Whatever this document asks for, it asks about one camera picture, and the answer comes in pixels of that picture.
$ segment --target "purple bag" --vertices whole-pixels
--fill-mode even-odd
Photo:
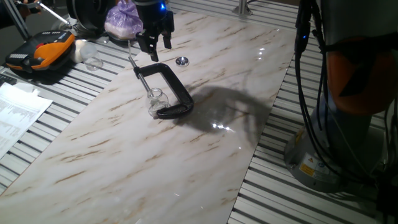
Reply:
[[[136,5],[131,0],[127,1],[120,0],[109,10],[105,20],[105,30],[121,40],[133,39],[143,29]]]

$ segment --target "glass cup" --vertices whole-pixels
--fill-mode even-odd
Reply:
[[[80,55],[87,70],[95,71],[103,66],[100,55],[93,44],[87,43],[80,49]]]
[[[160,88],[152,88],[148,91],[146,106],[148,108],[149,115],[156,118],[156,111],[170,107],[169,98]]]

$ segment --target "slatted floor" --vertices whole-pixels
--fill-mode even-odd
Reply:
[[[238,0],[173,0],[174,9],[253,22],[295,31],[298,8],[270,1],[249,5],[253,16],[238,17],[231,11]],[[322,58],[316,40],[309,40],[301,59],[302,86],[311,113],[317,100]],[[248,172],[228,220],[238,223],[374,223],[374,189],[366,196],[323,194],[304,187],[287,170],[283,160],[288,140],[303,126],[294,61],[290,64],[271,114],[263,130]],[[384,129],[383,115],[371,126]]]
[[[46,112],[0,159],[0,195],[129,63],[127,49],[111,42],[95,45],[104,62],[103,68],[95,72],[89,72],[82,63],[68,63],[56,72],[44,72],[37,80],[28,80],[0,67],[1,74],[35,85],[40,90],[39,96],[53,100]],[[132,53],[139,52],[135,45]]]
[[[231,12],[238,0],[171,0],[170,4],[173,9],[291,31],[295,30],[298,11],[296,6],[261,1],[250,4],[253,16],[238,17]],[[110,71],[120,71],[126,64],[127,50],[121,51],[112,43],[98,48],[105,60],[104,70],[87,73],[82,64],[68,65],[71,72],[64,73],[65,78],[56,86],[37,85],[42,90],[40,95],[54,103],[7,153],[7,158],[0,161],[0,193],[113,79],[115,73]],[[302,57],[302,85],[310,112],[316,103],[320,57],[317,43],[311,38]],[[323,194],[304,187],[291,176],[283,161],[283,151],[286,142],[302,125],[294,63],[291,63],[228,223],[374,223],[374,189],[366,191],[363,197]],[[382,115],[375,115],[371,125],[382,129]]]

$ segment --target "metal knob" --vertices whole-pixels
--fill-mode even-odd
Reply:
[[[175,63],[179,67],[186,67],[189,65],[189,60],[186,57],[179,57],[175,60]]]

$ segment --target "marble surface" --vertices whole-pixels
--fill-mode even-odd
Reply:
[[[175,26],[159,58],[191,93],[193,113],[152,119],[127,66],[1,195],[0,223],[227,222],[295,35],[183,11]],[[177,67],[179,56],[190,65]],[[147,81],[174,103],[160,75]]]

